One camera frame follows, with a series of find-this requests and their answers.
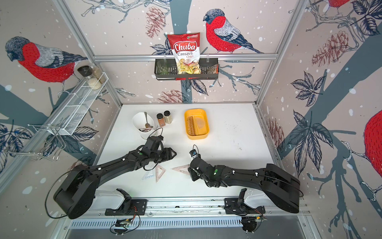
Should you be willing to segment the pink triangle set square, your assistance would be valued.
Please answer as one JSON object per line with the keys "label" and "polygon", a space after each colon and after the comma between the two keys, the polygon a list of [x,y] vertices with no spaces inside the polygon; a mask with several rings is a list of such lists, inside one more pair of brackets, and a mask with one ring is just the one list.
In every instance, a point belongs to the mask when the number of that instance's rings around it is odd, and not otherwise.
{"label": "pink triangle set square", "polygon": [[177,172],[180,172],[180,173],[183,173],[183,174],[186,174],[186,175],[189,175],[190,176],[190,173],[188,171],[190,165],[187,164],[187,165],[183,165],[183,166],[178,166],[178,167],[174,167],[172,168],[172,170],[174,171],[177,171]]}
{"label": "pink triangle set square", "polygon": [[166,169],[163,168],[162,166],[157,165],[157,166],[155,167],[155,178],[156,178],[156,183],[159,182],[159,180],[161,179],[161,177],[164,175],[165,172],[166,172]]}

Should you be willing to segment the clear triangle set square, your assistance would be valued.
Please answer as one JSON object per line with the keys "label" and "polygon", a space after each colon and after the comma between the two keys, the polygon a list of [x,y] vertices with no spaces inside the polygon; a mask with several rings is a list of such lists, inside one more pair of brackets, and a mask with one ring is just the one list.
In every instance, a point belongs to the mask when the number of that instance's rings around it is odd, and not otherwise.
{"label": "clear triangle set square", "polygon": [[151,178],[156,179],[156,171],[155,171],[155,169],[150,170],[150,171],[146,171],[146,173],[142,177],[142,180],[148,180],[148,179],[151,179]]}

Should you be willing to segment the pink long stencil ruler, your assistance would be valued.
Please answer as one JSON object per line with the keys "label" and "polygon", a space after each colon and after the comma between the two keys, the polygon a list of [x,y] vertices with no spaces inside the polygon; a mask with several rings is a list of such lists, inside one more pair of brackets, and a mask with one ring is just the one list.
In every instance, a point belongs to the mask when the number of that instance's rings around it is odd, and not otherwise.
{"label": "pink long stencil ruler", "polygon": [[187,117],[188,135],[195,136],[194,117]]}

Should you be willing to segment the yellow plastic storage box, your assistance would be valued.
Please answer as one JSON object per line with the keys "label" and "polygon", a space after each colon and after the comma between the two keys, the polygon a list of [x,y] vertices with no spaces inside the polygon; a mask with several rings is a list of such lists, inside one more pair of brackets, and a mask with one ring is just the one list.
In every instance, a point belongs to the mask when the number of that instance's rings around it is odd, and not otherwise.
{"label": "yellow plastic storage box", "polygon": [[186,134],[190,140],[205,139],[210,133],[207,113],[203,109],[185,111]]}

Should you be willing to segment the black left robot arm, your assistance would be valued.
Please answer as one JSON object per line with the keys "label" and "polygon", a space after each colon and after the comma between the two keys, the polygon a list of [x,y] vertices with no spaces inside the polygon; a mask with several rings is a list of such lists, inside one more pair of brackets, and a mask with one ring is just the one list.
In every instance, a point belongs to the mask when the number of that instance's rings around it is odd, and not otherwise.
{"label": "black left robot arm", "polygon": [[110,162],[95,166],[76,166],[53,195],[53,200],[70,219],[82,216],[92,205],[99,186],[124,173],[138,170],[150,162],[173,159],[177,153],[164,147],[160,136],[150,136],[144,145]]}

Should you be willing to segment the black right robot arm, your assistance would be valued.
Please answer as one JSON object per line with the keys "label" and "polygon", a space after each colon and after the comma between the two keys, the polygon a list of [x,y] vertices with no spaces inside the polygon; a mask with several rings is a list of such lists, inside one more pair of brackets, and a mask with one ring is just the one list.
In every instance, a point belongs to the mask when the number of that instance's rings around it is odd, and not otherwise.
{"label": "black right robot arm", "polygon": [[263,191],[280,209],[299,212],[300,181],[274,164],[260,169],[234,169],[225,165],[212,166],[201,159],[195,150],[190,151],[192,161],[188,168],[191,179],[202,179],[207,187],[240,186]]}

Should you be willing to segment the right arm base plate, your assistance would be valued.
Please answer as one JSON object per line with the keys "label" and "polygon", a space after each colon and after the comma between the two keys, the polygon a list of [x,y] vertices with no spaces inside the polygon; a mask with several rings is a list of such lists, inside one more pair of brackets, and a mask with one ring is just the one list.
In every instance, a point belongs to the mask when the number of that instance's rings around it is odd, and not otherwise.
{"label": "right arm base plate", "polygon": [[263,215],[266,210],[264,206],[259,206],[257,208],[252,208],[244,203],[244,196],[247,189],[244,188],[240,191],[237,198],[225,198],[224,199],[224,210],[226,214],[232,214],[237,216],[247,216],[248,214],[259,214]]}

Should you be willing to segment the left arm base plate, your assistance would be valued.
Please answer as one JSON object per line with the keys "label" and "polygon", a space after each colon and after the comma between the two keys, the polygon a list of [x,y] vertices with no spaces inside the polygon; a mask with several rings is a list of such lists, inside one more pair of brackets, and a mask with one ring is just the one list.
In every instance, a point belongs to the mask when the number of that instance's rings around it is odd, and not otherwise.
{"label": "left arm base plate", "polygon": [[145,215],[148,200],[147,199],[132,199],[132,197],[123,189],[117,188],[123,196],[123,201],[116,209],[106,209],[106,216],[143,216]]}

